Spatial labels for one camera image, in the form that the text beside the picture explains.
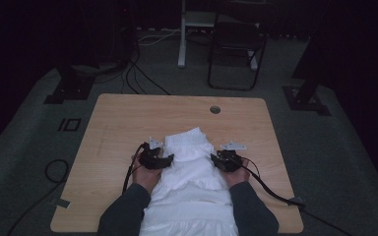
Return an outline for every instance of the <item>desk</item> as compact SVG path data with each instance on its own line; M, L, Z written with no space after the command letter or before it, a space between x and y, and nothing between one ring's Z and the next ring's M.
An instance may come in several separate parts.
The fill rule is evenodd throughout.
M219 114L210 111L220 108ZM55 232L96 232L100 216L121 194L131 156L149 137L164 137L200 127L215 149L234 141L247 146L237 153L252 159L263 181L277 194L292 198L278 140L260 98L102 94L94 108L76 160L51 221ZM281 233L299 233L296 206L269 196L250 183L280 223Z

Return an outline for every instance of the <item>chair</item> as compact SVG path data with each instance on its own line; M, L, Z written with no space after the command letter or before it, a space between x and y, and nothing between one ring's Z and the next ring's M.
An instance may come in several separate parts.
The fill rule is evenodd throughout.
M215 89L250 90L256 86L269 32L276 19L277 8L273 4L266 3L266 1L229 0L218 5L213 28L213 40L208 56L210 63L208 84L210 87ZM250 86L229 87L212 83L211 72L216 47L223 51L228 49L245 51L245 56L248 57L248 66L255 59L257 52L260 51L256 73Z

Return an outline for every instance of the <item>hand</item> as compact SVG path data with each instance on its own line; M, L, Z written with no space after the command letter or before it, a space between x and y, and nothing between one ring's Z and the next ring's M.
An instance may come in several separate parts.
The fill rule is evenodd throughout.
M247 167L248 159L243 158L242 165ZM239 184L241 182L248 181L248 178L250 177L250 173L242 167L235 170L234 172L221 171L220 173L222 174L223 179L226 181L228 188L231 188L232 186Z
M161 169L150 170L144 166L140 166L140 162L138 162L139 158L140 156L137 156L134 162L133 183L143 186L151 194L160 179Z

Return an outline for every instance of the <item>person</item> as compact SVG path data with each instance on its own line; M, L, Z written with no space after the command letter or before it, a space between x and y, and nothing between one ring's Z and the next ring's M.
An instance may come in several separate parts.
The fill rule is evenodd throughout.
M247 159L243 159L243 165L248 165ZM161 169L137 167L133 172L133 184L100 217L97 235L139 235L144 208L150 203L151 192L160 174ZM238 234L277 235L279 223L248 182L250 173L239 168L232 173L222 172L221 175L231 195Z

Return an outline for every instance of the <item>gray sleeve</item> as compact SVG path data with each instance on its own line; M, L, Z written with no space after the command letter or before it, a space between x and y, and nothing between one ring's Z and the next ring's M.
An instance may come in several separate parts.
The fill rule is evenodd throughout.
M132 184L100 217L97 235L138 236L144 208L149 205L150 200L150 194L144 187Z
M239 236L277 235L279 223L259 199L250 183L242 182L229 189Z

